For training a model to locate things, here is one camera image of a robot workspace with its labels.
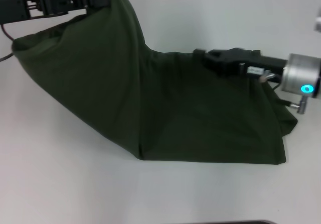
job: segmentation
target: dark green cloth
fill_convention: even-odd
[[[280,164],[297,120],[268,84],[149,49],[128,0],[16,39],[30,77],[142,160]]]

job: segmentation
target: black cable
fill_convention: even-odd
[[[287,100],[283,100],[283,99],[277,99],[276,102],[281,105],[288,106],[288,107],[290,107],[292,104],[292,102],[287,101]]]
[[[14,40],[9,34],[8,32],[5,30],[4,25],[1,24],[1,30],[2,32],[5,34],[6,37],[8,37],[10,40]],[[8,56],[5,56],[3,58],[0,58],[0,62],[6,61],[7,59],[11,58],[13,56],[13,53],[10,53]]]
[[[276,75],[275,77],[280,81],[280,83],[278,83],[277,86],[275,86],[275,87],[273,88],[273,90],[276,90],[278,87],[280,87],[280,86],[281,86],[281,82],[282,82],[282,79],[281,79],[281,76],[280,76],[280,75]]]
[[[6,37],[8,37],[10,40],[14,40],[13,38],[12,38],[12,36],[10,36],[9,34],[8,34],[8,32],[5,30],[5,26],[4,25],[1,25],[1,30],[3,31],[3,33],[5,34],[5,36]]]

